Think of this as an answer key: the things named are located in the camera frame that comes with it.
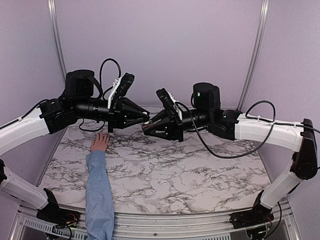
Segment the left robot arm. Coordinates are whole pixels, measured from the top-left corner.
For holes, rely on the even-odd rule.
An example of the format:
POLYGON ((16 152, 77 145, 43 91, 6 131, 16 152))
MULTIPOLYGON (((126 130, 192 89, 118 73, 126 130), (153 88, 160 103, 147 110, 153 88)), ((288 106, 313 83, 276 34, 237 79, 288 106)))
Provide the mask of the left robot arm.
MULTIPOLYGON (((68 72, 64 90, 58 98, 44 99, 23 116, 0 127, 1 155, 55 135, 80 119, 105 123, 109 133, 146 122, 150 113, 126 97, 134 80, 133 74, 122 74, 114 80, 109 97, 103 99, 103 89, 94 71, 68 72)), ((4 161, 0 162, 0 190, 29 204, 41 220, 61 223, 68 215, 67 210, 59 207, 51 190, 18 176, 4 161)))

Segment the blue sleeved forearm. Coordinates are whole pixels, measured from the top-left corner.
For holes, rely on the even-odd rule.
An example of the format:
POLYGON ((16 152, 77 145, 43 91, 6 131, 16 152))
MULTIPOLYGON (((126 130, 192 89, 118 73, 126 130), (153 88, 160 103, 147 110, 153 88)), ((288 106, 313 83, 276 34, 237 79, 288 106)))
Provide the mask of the blue sleeved forearm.
POLYGON ((105 152, 95 150, 86 159, 88 179, 85 193, 85 224, 89 240, 111 240, 115 224, 115 209, 105 152))

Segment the mannequin hand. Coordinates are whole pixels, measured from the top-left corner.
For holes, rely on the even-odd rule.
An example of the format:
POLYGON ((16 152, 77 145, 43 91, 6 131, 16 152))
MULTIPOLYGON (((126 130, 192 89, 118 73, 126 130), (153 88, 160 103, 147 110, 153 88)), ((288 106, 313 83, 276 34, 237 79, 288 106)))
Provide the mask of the mannequin hand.
POLYGON ((90 151, 103 151, 105 152, 109 146, 109 134, 102 131, 96 135, 95 140, 92 141, 90 151))

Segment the red nail polish bottle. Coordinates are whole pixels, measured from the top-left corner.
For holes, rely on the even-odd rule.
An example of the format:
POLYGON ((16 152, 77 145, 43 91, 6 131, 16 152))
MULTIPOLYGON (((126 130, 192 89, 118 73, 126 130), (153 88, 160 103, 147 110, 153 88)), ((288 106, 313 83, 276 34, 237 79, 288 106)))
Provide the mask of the red nail polish bottle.
POLYGON ((141 124, 141 129, 143 132, 149 132, 153 129, 154 123, 150 120, 141 124))

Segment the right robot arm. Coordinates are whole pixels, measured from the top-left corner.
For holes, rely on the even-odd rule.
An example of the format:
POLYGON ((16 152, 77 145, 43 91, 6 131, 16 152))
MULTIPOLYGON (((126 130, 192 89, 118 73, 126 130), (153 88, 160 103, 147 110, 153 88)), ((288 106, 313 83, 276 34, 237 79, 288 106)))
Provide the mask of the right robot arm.
POLYGON ((192 109, 175 100, 162 88, 156 92, 163 110, 142 125, 144 134, 170 141, 183 141, 185 131, 209 133, 225 140, 252 141, 267 168, 276 157, 291 153, 289 164, 256 197, 251 209, 230 215, 235 229, 272 221, 272 210, 281 199, 303 181, 316 176, 318 148, 316 129, 310 119, 301 122, 278 121, 232 109, 222 109, 220 89, 208 82, 196 83, 191 95, 192 109))

